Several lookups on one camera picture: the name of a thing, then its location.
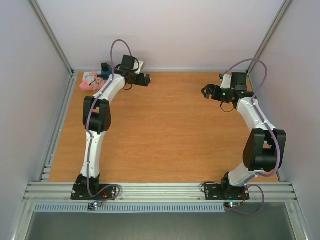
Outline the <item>white power strip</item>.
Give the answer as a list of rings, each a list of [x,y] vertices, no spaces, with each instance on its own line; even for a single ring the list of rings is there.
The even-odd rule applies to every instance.
[[[85,79],[89,76],[93,76],[94,78],[96,78],[100,74],[101,74],[101,71],[84,72],[82,81],[84,82]]]

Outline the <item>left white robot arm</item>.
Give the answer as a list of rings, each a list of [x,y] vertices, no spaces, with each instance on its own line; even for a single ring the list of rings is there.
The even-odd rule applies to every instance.
[[[115,68],[108,63],[101,65],[101,77],[108,76],[104,86],[83,102],[83,125],[86,131],[84,161],[71,191],[75,201],[94,201],[95,205],[105,200],[115,200],[121,186],[100,183],[100,158],[103,141],[112,123],[111,102],[126,85],[147,87],[151,78],[141,72],[144,62],[131,55],[124,55]]]

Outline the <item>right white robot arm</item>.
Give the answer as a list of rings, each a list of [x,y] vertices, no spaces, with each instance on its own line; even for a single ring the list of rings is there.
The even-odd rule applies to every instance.
[[[242,154],[242,163],[227,172],[220,183],[200,186],[206,200],[246,201],[248,184],[256,177],[276,174],[282,165],[287,134],[277,129],[261,110],[254,92],[247,86],[247,75],[241,72],[220,74],[221,85],[208,84],[201,90],[206,99],[232,104],[243,117],[250,135]]]

